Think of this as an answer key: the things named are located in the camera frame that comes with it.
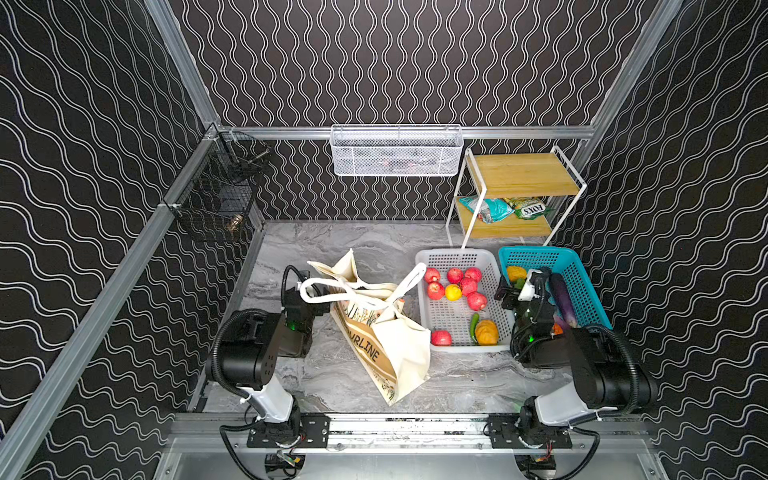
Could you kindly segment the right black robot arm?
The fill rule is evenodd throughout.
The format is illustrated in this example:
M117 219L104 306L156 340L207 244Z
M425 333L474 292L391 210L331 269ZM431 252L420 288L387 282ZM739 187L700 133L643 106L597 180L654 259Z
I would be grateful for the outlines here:
M525 433L623 416L655 404L658 385L618 332L599 324L573 326L575 309L560 278L515 282L500 290L515 308L510 353L534 369L568 367L571 380L525 401L518 428Z

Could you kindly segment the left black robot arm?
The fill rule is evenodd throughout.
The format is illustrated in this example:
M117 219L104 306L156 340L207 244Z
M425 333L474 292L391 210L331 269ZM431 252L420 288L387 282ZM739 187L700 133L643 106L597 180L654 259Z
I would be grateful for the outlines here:
M295 288L281 294L281 310L239 310L219 327L205 365L206 375L252 407L267 424L295 427L294 397L275 376L277 360L304 358L312 346L314 320L330 306L302 299Z

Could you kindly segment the floral canvas grocery bag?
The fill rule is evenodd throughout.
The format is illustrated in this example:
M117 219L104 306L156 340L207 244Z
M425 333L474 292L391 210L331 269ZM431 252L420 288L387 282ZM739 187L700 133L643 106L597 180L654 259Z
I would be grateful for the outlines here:
M352 250L333 266L309 265L317 275L300 282L300 297L308 304L331 306L331 317L387 405L429 379L431 331L404 313L404 297L426 274L424 263L398 284L362 280Z

